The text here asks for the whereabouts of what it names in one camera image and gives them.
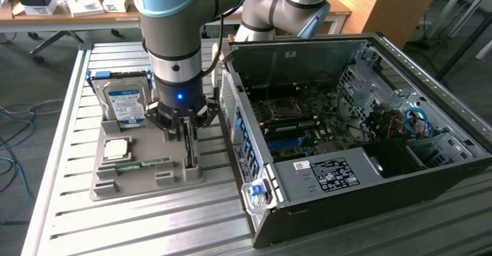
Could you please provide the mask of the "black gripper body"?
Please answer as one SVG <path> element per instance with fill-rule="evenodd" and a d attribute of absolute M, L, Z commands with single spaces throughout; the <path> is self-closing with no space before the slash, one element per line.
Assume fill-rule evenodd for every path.
<path fill-rule="evenodd" d="M 196 114 L 206 104 L 202 92 L 202 79 L 193 78 L 181 83 L 154 79 L 158 110 L 168 116 L 177 112 L 177 116 L 188 116 L 192 112 Z"/>

